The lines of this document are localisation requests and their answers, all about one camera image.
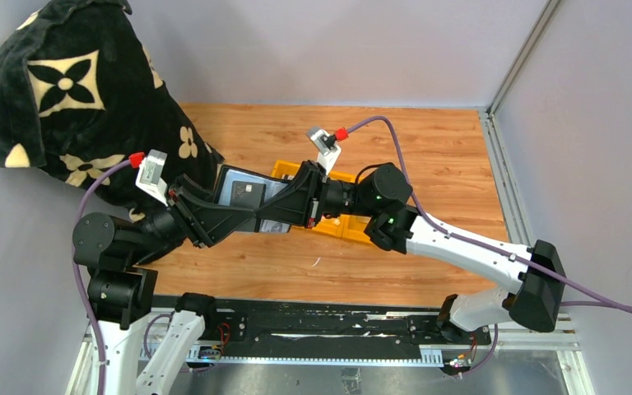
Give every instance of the gray wall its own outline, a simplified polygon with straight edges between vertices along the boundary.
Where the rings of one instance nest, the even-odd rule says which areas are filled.
[[[498,124],[534,235],[632,304],[632,2],[565,1]],[[597,393],[632,393],[632,316],[570,313]]]
[[[136,0],[182,101],[487,105],[546,0]]]
[[[0,44],[43,4],[1,0]],[[70,259],[81,195],[38,170],[0,169],[0,394],[67,385],[86,328]]]

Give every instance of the orange plastic tray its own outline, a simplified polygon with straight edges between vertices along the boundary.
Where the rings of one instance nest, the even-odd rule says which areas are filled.
[[[285,160],[278,160],[272,169],[272,177],[276,179],[284,179],[285,177],[294,176],[299,170],[300,165]],[[348,183],[355,182],[353,174],[332,171],[328,177]],[[365,228],[369,218],[357,216],[340,216],[334,219],[321,218],[321,221],[312,231],[324,235],[331,235],[343,239],[359,241],[361,243],[371,244],[369,237],[365,235]]]

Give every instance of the black card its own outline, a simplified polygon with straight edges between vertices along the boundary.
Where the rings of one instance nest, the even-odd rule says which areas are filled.
[[[246,181],[234,181],[231,184],[231,200],[230,205],[242,208],[258,208],[263,204],[265,196],[265,184],[249,183]],[[256,220],[252,219],[242,226],[239,232],[256,232]]]

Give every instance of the wooden table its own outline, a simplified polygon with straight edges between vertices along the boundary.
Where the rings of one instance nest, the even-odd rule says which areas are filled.
[[[411,182],[428,212],[449,224],[507,239],[477,112],[450,109],[184,105],[201,136],[226,163],[270,174],[276,160],[315,159],[305,136],[318,125],[335,131],[382,114],[397,128]],[[397,163],[384,123],[341,144],[335,170]],[[212,249],[185,244],[149,268],[156,292],[225,298],[439,306],[452,293],[492,283],[429,258],[386,253],[307,230],[288,235],[233,234]]]

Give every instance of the black cable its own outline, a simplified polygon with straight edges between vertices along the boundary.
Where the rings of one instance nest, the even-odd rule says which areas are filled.
[[[369,165],[367,167],[365,167],[364,169],[360,170],[359,173],[357,173],[357,177],[355,177],[355,185],[360,183],[360,177],[362,177],[362,175],[365,173],[365,171],[370,170],[370,169],[376,169],[380,166],[386,165],[386,163],[379,163],[378,165]]]

